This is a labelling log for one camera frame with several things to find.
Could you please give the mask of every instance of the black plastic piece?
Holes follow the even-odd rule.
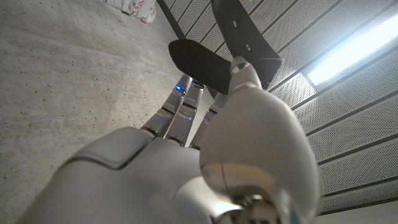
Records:
[[[174,64],[181,72],[228,95],[231,62],[193,40],[175,40],[169,44],[169,52]]]
[[[282,58],[263,38],[239,0],[211,0],[211,5],[232,56],[242,56],[251,63],[266,89]]]

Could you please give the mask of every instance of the perforated ceiling panel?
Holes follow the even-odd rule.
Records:
[[[308,137],[317,161],[398,133],[398,95]]]
[[[194,25],[196,19],[206,9],[209,3],[209,0],[193,0],[192,3],[188,6],[184,15],[178,22],[178,25],[181,27],[181,30],[185,35],[189,32],[191,27]]]
[[[175,0],[170,11],[178,22],[192,0]]]
[[[398,197],[398,180],[352,190],[338,195],[325,197],[321,202],[321,213],[342,208],[356,208],[358,205],[372,205],[374,201],[383,201]]]
[[[391,1],[345,0],[339,3],[281,51],[280,55],[285,59],[285,63],[275,75],[270,88],[294,74],[312,58],[360,26]]]
[[[398,176],[397,147],[393,139],[320,165],[324,194]]]
[[[398,90],[397,74],[398,50],[310,100],[294,113],[306,133],[313,131]]]
[[[216,24],[213,8],[211,4],[207,6],[203,14],[198,18],[192,29],[187,34],[187,39],[201,42],[205,38],[207,32]]]
[[[233,59],[208,1],[167,2],[188,39]],[[323,83],[308,78],[342,46],[398,16],[398,1],[241,2],[284,58],[269,91],[308,136],[323,179],[321,213],[398,200],[398,37]]]

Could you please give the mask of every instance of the white wall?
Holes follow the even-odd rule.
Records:
[[[315,224],[397,224],[398,201],[321,215]]]

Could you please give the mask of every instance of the fluorescent light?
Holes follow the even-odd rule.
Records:
[[[308,77],[315,85],[324,82],[397,36],[398,16],[395,16],[342,46],[341,49],[312,70]]]

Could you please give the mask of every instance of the concrete floor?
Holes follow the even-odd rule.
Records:
[[[15,223],[63,161],[140,128],[182,73],[158,5],[152,24],[97,0],[3,1],[0,18],[0,223]],[[211,102],[206,91],[193,129]]]

